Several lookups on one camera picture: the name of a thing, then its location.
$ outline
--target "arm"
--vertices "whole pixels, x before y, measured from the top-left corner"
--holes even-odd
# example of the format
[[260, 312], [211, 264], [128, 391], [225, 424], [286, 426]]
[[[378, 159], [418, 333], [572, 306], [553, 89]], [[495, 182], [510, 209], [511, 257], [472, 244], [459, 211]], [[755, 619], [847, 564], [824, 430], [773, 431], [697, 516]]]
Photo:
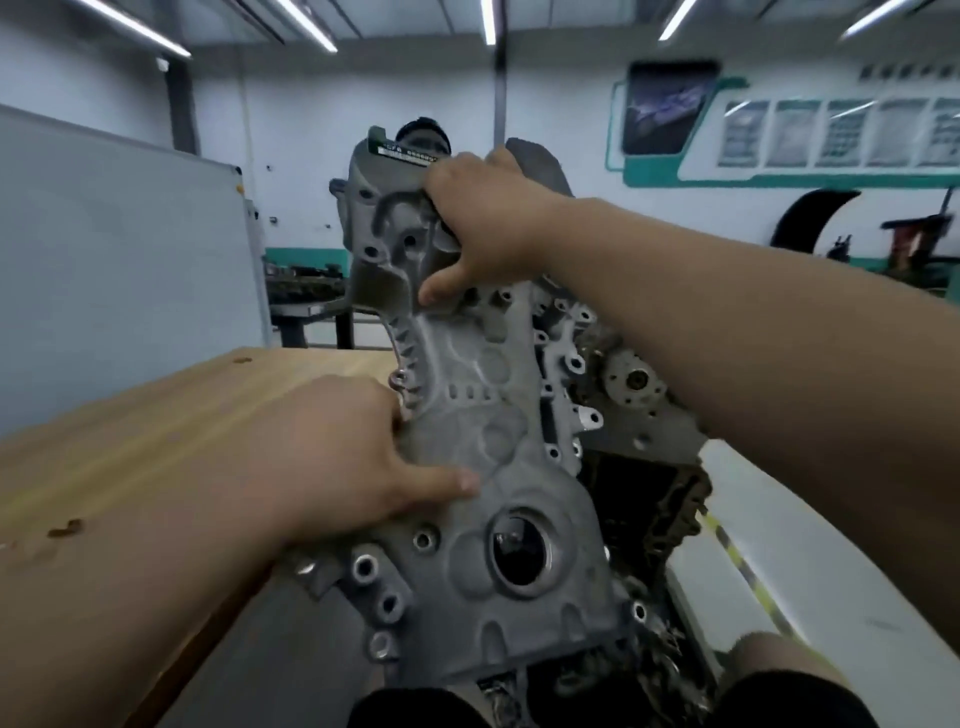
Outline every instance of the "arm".
[[325, 377], [68, 538], [0, 551], [4, 724], [111, 725], [171, 651], [288, 541], [380, 521], [475, 481], [396, 454], [396, 396]]
[[435, 165], [427, 190], [464, 252], [422, 302], [548, 272], [960, 649], [960, 312], [833, 261], [561, 197], [505, 150]]

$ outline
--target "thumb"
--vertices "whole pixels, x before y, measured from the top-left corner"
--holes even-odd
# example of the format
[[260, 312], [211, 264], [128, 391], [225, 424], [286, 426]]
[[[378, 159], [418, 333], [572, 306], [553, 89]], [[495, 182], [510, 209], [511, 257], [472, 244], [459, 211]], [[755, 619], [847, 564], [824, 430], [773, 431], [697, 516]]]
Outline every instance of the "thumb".
[[437, 271], [423, 282], [420, 287], [420, 305], [433, 305], [444, 299], [450, 299], [470, 288], [470, 277], [463, 260], [458, 260], [449, 268]]
[[445, 466], [425, 468], [399, 462], [397, 486], [410, 504], [445, 503], [480, 492], [480, 477], [462, 468]]

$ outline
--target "aluminum timing cover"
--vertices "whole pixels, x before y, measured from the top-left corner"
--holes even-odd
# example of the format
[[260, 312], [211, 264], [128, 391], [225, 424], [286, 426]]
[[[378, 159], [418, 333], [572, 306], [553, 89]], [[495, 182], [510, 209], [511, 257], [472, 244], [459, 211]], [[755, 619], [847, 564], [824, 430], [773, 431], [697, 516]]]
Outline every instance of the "aluminum timing cover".
[[[411, 413], [401, 453], [470, 468], [483, 485], [477, 498], [378, 526], [345, 552], [342, 588], [374, 630], [368, 650], [388, 666], [389, 685], [413, 687], [601, 643], [626, 628], [629, 603], [614, 588], [588, 492], [545, 450], [531, 284], [421, 308], [420, 284], [459, 245], [422, 192], [425, 168], [372, 149], [358, 144], [346, 184], [331, 183], [353, 253], [348, 298], [379, 314], [394, 342]], [[505, 517], [542, 536], [542, 570], [529, 583], [511, 568], [512, 582], [495, 556], [495, 543], [527, 548]]]

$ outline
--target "sticker label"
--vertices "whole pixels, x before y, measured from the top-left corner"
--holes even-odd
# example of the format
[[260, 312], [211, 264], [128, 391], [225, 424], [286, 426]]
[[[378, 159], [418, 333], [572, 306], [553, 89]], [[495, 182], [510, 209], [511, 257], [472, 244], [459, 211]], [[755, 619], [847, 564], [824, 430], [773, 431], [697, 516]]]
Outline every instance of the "sticker label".
[[381, 155], [382, 157], [398, 159], [399, 161], [405, 161], [408, 164], [416, 164], [420, 167], [429, 167], [431, 164], [437, 161], [437, 158], [433, 155], [428, 155], [425, 152], [419, 152], [416, 149], [407, 149], [406, 147], [401, 147], [399, 144], [393, 141], [371, 140], [370, 151], [376, 155]]

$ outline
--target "whiteboard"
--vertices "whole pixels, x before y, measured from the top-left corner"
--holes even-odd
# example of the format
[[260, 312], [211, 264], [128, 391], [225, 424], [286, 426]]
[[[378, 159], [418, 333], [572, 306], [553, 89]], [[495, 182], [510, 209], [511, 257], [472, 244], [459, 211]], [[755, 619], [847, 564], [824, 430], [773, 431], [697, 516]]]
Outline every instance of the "whiteboard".
[[0, 106], [0, 436], [269, 344], [240, 183]]

